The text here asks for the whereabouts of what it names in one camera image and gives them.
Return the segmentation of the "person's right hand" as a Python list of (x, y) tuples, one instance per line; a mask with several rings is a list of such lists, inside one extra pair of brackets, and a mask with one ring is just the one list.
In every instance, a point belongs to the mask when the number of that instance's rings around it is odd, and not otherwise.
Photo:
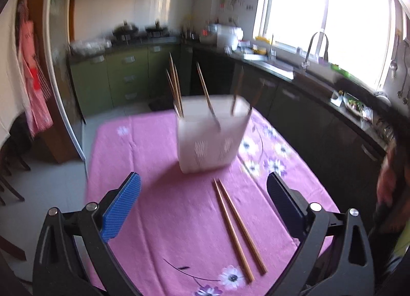
[[(394, 141), (388, 147), (388, 152), (384, 157), (380, 174), (377, 180), (377, 203), (379, 205), (385, 204), (390, 207), (393, 203), (393, 192), (396, 188), (397, 175), (393, 169), (395, 160), (395, 148)], [(409, 220), (409, 198), (399, 210), (399, 213), (394, 217), (392, 222), (388, 225), (388, 229), (391, 231), (398, 231), (406, 226)]]

